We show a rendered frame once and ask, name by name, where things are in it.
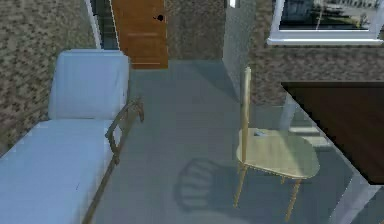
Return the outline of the orange wooden door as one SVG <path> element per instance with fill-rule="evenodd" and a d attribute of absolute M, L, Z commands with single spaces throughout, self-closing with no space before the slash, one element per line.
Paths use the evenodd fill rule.
<path fill-rule="evenodd" d="M 165 0 L 111 0 L 119 49 L 134 69 L 167 69 Z M 163 15 L 160 22 L 153 17 Z"/>

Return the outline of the pale wooden chair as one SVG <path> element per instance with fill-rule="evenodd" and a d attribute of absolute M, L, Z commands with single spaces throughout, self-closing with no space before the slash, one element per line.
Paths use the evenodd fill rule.
<path fill-rule="evenodd" d="M 320 164 L 314 147 L 301 136 L 284 130 L 250 128 L 251 73 L 244 69 L 243 97 L 240 104 L 241 128 L 236 149 L 239 184 L 234 194 L 233 206 L 237 207 L 243 183 L 249 168 L 295 181 L 285 221 L 290 220 L 301 182 L 316 176 Z"/>

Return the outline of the pale blue lounge chair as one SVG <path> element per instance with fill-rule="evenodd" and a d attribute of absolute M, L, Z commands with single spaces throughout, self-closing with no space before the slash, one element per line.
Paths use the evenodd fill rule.
<path fill-rule="evenodd" d="M 144 117 L 128 97 L 119 50 L 59 54 L 48 118 L 0 157 L 0 224 L 88 224 L 124 142 L 120 123 Z"/>

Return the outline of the white framed window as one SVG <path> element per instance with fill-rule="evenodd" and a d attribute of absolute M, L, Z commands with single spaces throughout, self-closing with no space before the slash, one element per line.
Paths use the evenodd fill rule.
<path fill-rule="evenodd" d="M 384 0 L 273 0 L 269 45 L 382 45 Z"/>

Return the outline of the dark brown wooden table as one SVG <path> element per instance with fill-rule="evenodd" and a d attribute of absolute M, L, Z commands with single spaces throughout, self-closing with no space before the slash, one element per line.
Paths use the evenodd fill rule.
<path fill-rule="evenodd" d="M 281 84 L 371 185 L 384 185 L 384 82 Z"/>

